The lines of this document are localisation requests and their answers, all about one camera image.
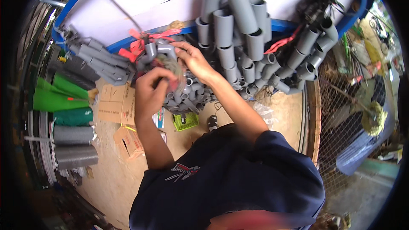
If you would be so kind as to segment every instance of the person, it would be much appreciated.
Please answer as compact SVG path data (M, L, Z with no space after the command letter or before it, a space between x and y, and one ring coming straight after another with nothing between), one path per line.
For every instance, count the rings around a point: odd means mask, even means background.
M211 131L174 161L152 115L162 107L168 81L176 77L155 68L136 80L135 124L148 170L130 211L130 229L228 229L214 219L232 212L243 212L233 220L238 229L269 228L268 217L252 211L316 217L325 191L311 159L295 151L282 134L270 131L199 49L186 42L171 44L192 74L212 89L234 123L215 128L213 115L208 121ZM163 79L153 89L159 77Z

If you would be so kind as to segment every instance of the dirt floor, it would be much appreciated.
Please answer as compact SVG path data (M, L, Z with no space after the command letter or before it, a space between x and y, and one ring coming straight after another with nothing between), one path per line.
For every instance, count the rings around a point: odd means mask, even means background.
M96 82L100 90L105 80ZM289 144L298 150L301 130L302 96L300 94L285 95L276 93L272 97L271 108L276 122L273 130L281 132ZM214 103L208 103L199 114L200 124L185 131L176 131L172 114L165 113L165 128L167 145L177 160L192 143L204 132L207 132L207 118L216 111ZM217 111L219 126L232 123L224 109ZM78 192L97 209L106 215L108 222L123 230L129 229L128 219L132 202L138 193L144 171L148 169L144 156L139 156L131 162L125 162L112 138L120 124L99 120L94 115L95 130L100 138L100 146L96 145L99 155L97 165L91 166L94 178L84 177L83 184L77 187Z

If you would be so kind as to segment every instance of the right hand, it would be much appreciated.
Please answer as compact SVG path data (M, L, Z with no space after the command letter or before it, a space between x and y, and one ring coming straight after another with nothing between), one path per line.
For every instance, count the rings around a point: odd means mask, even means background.
M187 42L173 42L171 45L175 47L176 55L185 62L192 74L203 84L208 85L209 81L218 75L218 72L210 66L203 54L196 47Z

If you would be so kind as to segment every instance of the hand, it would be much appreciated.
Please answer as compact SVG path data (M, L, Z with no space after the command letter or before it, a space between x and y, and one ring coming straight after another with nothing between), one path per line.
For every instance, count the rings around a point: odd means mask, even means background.
M203 84L209 84L209 80L215 75L218 75L217 71L210 66L203 54L196 47L186 42L173 42L171 45L175 47L176 55L185 62L192 74Z
M164 77L156 89L153 83L160 77ZM135 124L152 120L152 115L162 107L165 100L168 81L175 81L176 76L167 69L156 67L136 79L135 83Z

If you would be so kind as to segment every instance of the blue metal frame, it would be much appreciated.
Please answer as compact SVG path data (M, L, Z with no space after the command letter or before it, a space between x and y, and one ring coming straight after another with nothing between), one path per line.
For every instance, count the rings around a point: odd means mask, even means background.
M57 17L55 21L55 26L59 27L61 23L63 22L64 18L67 16L68 12L71 10L71 8L74 6L74 4L78 0L69 0L63 10L61 11L60 15ZM347 13L351 15L345 15L340 22L337 25L337 30L340 35L340 37L350 28L352 25L355 23L357 18L362 15L362 13L365 11L365 6L366 6L366 0L356 0L360 2L360 8L358 9L357 12L353 13L351 8L347 10ZM272 31L276 32L283 32L283 33L292 33L296 28L298 24L294 22L289 22L289 21L283 21L283 20L277 20L277 19L272 19L271 20L271 29ZM147 33L156 33L156 32L163 32L165 30L165 26L159 27L159 28L154 28L151 30L146 31ZM196 32L196 25L194 22L190 22L190 25L186 28L182 28L181 34L187 34L187 33L194 33ZM63 38L60 36L58 32L55 30L52 31L52 36L53 39L57 42L63 42ZM120 50L120 48L128 48L130 46L130 43L134 42L136 39L133 37L128 37L125 39L122 39L116 43L113 43L107 47L108 51L111 53L116 53Z

